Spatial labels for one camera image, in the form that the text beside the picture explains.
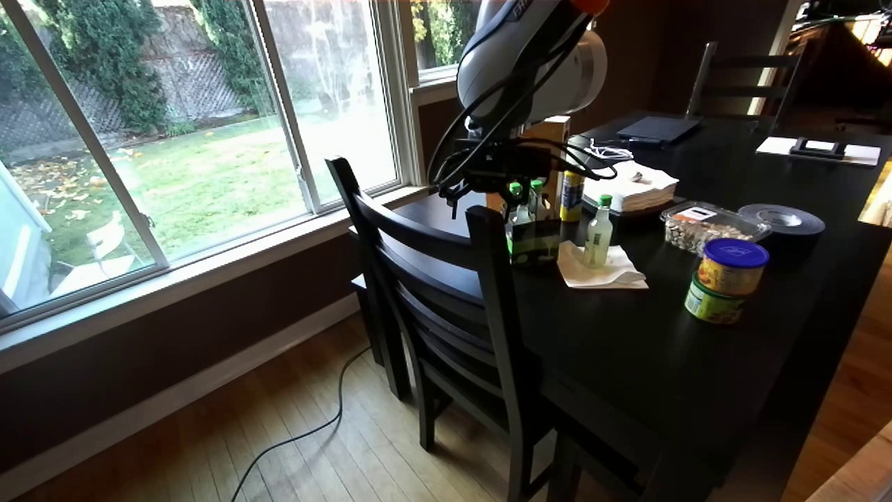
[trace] laptop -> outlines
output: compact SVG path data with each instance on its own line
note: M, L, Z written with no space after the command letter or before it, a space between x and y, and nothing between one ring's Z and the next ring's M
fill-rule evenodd
M635 142L677 142L701 126L701 118L648 115L616 135Z

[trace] green lid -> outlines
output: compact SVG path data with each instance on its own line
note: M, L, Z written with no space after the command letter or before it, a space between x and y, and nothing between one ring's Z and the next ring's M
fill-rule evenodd
M521 195L521 193L525 193L525 183L521 183L521 181L511 181L511 183L507 183L507 193Z

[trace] box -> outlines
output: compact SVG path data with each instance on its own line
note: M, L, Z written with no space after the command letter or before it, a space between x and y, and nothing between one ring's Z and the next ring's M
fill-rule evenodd
M750 243L758 243L768 236L764 227L706 202L688 202L688 204L663 210L662 220L663 220L667 243L691 255L704 255L704 245L718 236L750 241Z
M612 195L612 210L623 214L667 207L676 197L677 179L663 171L638 163L616 163L613 171L616 179L585 179L582 204L596 207Z

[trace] green lawn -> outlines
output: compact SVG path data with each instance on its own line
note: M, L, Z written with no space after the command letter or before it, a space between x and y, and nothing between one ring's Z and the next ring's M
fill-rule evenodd
M393 181L383 124L383 112L355 110L337 121L308 121L302 136L312 160L350 156L364 188L383 188ZM308 214L277 118L249 118L181 136L107 149L170 259ZM116 213L125 214L89 156L12 165L12 174L51 224L57 263L92 263L86 235L104 228ZM334 204L337 189L325 163L312 167L312 175L320 202ZM128 245L120 245L120 255L135 252L149 259L135 227L128 218L124 220Z
M273 118L117 149L113 163L174 259L308 213ZM124 213L96 163L42 160L12 174L49 218L53 256L68 264L89 263L86 235ZM128 243L149 256L132 227Z

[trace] black chair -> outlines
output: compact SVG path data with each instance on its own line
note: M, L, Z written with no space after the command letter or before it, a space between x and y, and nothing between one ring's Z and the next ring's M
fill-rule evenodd
M720 57L706 43L686 118L734 118L772 135L792 104L803 47L783 57Z
M457 402L507 429L507 500L534 497L550 476L545 469L529 479L534 451L552 425L536 359L521 349L502 214L472 207L472 236L443 235L366 197L346 160L330 160L330 171L359 235L368 289L386 296L407 334L421 447L442 451L435 419Z

